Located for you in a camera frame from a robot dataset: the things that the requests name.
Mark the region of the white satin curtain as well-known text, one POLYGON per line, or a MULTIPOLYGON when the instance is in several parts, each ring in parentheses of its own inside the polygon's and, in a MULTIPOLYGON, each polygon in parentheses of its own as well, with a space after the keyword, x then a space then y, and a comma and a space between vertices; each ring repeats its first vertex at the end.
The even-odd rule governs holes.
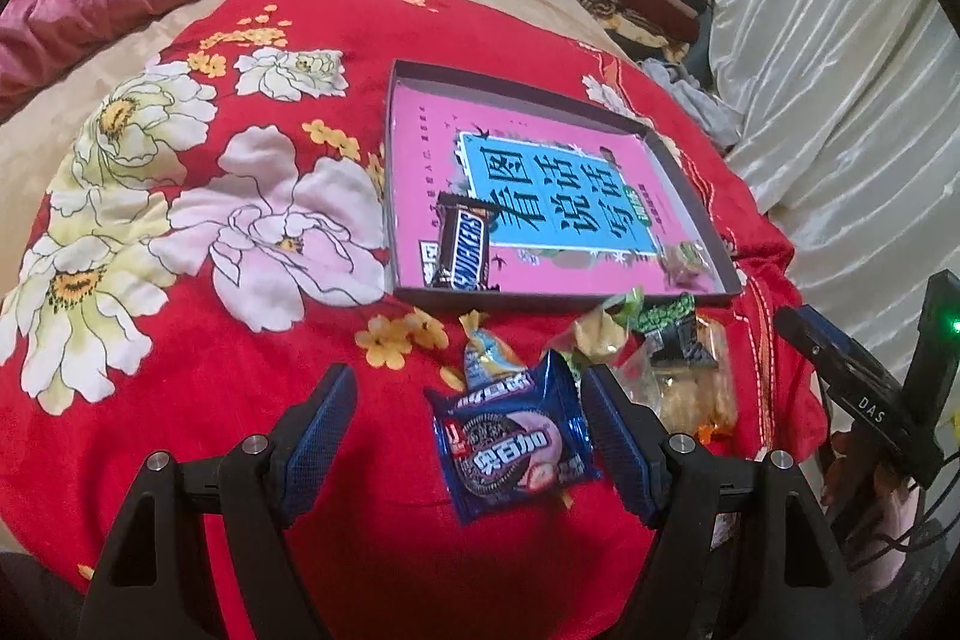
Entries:
POLYGON ((958 265, 958 37, 937 0, 716 0, 731 169, 793 242, 814 307, 895 374, 958 265))

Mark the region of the green clear pastry packet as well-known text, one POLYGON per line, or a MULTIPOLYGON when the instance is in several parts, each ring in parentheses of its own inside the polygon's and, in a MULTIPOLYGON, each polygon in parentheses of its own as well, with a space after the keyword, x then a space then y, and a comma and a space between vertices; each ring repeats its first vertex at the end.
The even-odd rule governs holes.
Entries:
POLYGON ((605 299, 551 338, 547 351, 562 354, 574 374, 597 364, 619 367, 640 346, 631 325, 643 308, 641 286, 605 299))

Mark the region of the brown snack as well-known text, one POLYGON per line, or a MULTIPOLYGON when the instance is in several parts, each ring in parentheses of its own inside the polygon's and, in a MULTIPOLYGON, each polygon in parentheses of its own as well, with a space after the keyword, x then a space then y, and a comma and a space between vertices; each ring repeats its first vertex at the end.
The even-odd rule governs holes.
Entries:
POLYGON ((683 354, 680 336, 662 338, 674 356, 656 359, 646 338, 613 367, 628 401, 651 408, 670 434, 683 432, 703 445, 734 434, 739 403, 732 380, 726 330, 719 321, 695 317, 695 336, 683 354))

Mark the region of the Snickers bar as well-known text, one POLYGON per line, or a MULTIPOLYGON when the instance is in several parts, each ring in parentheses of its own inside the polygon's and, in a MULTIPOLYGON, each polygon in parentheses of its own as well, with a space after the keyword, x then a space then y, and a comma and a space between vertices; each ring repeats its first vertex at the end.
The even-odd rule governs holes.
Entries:
POLYGON ((436 202, 439 250, 430 284, 449 291, 490 291, 491 229, 500 216, 494 203, 443 191, 436 202))

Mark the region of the round green label pastry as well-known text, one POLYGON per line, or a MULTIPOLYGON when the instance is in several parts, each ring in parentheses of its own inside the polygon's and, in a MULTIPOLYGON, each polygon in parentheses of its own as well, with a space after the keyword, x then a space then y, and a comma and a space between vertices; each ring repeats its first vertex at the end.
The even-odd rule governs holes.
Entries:
POLYGON ((659 250, 659 265, 670 286, 697 287, 715 279, 708 253, 695 241, 664 244, 659 250))

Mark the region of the black green snack packet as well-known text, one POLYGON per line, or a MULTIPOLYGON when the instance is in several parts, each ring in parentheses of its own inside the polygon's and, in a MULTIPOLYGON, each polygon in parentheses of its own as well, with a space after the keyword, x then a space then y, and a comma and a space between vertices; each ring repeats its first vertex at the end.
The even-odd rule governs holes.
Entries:
POLYGON ((631 330, 643 338, 652 367, 718 369, 713 353, 698 338, 697 310, 692 294, 644 307, 631 320, 631 330))

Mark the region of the yellow candy packet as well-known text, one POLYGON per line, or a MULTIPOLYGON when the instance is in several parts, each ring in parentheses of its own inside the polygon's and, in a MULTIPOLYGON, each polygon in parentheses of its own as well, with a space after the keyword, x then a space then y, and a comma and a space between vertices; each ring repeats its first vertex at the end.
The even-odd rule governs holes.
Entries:
POLYGON ((527 365, 512 351, 512 347, 483 326, 483 320, 485 315, 477 310, 459 317, 467 338, 464 377, 469 390, 477 390, 492 381, 503 380, 527 370, 527 365))

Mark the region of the blue Oreo cookie packet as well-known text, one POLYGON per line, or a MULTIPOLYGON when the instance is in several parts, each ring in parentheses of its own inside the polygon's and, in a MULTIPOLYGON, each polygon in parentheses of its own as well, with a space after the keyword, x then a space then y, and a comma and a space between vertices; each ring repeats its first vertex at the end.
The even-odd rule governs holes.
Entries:
POLYGON ((430 390, 427 398, 441 473, 464 525, 599 477, 573 372, 556 351, 462 395, 430 390))

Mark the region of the light blue crumpled cloth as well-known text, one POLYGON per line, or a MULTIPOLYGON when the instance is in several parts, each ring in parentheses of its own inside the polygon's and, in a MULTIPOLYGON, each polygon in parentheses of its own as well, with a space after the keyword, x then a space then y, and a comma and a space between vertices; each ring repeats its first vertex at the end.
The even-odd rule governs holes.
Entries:
POLYGON ((683 65, 672 65, 657 58, 646 58, 641 71, 672 97, 677 106, 708 136, 711 145, 726 154, 742 140, 742 113, 706 91, 683 65))

